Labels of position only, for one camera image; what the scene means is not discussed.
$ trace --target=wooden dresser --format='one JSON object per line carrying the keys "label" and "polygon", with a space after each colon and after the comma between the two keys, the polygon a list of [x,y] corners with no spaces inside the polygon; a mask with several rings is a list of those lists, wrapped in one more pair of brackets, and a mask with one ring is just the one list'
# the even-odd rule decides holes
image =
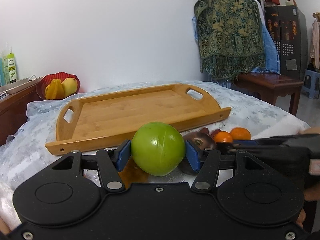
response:
{"label": "wooden dresser", "polygon": [[41,100],[34,84],[0,101],[0,145],[5,144],[7,136],[15,134],[27,121],[27,104]]}

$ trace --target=wooden stool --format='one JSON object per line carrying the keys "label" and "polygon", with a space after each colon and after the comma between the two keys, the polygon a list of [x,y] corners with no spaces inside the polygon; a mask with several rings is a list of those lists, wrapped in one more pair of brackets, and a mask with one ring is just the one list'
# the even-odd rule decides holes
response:
{"label": "wooden stool", "polygon": [[261,100],[271,105],[276,104],[277,97],[291,95],[289,113],[297,114],[303,81],[274,73],[247,73],[240,74],[235,85],[258,92]]}

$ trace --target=green paisley shawl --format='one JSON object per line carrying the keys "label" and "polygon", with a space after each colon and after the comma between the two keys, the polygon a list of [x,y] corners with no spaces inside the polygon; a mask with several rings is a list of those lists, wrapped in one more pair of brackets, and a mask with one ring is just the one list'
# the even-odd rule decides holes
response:
{"label": "green paisley shawl", "polygon": [[195,5],[201,72],[234,79],[265,67],[259,10],[252,0],[198,0]]}

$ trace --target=white lace tablecloth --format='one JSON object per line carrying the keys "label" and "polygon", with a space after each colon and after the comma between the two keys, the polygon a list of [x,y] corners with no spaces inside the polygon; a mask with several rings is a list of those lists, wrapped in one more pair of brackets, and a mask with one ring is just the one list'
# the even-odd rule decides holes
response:
{"label": "white lace tablecloth", "polygon": [[[45,148],[45,143],[55,141],[55,126],[62,107],[72,99],[94,96],[104,93],[128,90],[140,87],[156,86],[181,82],[148,82],[125,84],[104,88],[89,93],[76,94],[64,100],[47,100],[28,104],[26,122],[15,134],[15,138],[0,147],[0,217],[13,229],[20,224],[12,205],[13,191],[22,182],[45,168],[59,157],[53,156]],[[309,125],[282,109],[211,82],[182,82],[198,86],[209,92],[221,108],[231,106],[228,119],[206,125],[211,131],[217,128],[230,131],[234,127],[247,128],[253,138],[276,135],[296,134]],[[98,176],[93,171],[87,177],[99,184]],[[220,173],[218,183],[230,177],[230,172]],[[194,177],[183,174],[179,169],[164,177],[150,176],[150,182],[192,183]]]}

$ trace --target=fruit bowl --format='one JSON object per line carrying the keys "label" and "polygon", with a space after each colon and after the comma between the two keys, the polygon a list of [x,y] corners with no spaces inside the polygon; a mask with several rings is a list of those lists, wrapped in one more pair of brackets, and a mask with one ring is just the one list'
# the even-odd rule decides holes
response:
{"label": "fruit bowl", "polygon": [[36,86],[36,92],[38,94],[38,96],[42,99],[42,100],[46,100],[45,99],[45,93],[44,90],[47,87],[47,85],[49,85],[51,83],[51,80],[54,78],[60,78],[61,82],[63,82],[66,78],[75,78],[78,82],[78,88],[77,91],[74,94],[79,92],[80,89],[80,81],[78,79],[78,77],[76,75],[72,75],[72,74],[68,74],[65,72],[59,72],[59,73],[55,73],[55,74],[51,74],[51,75],[46,75]]}

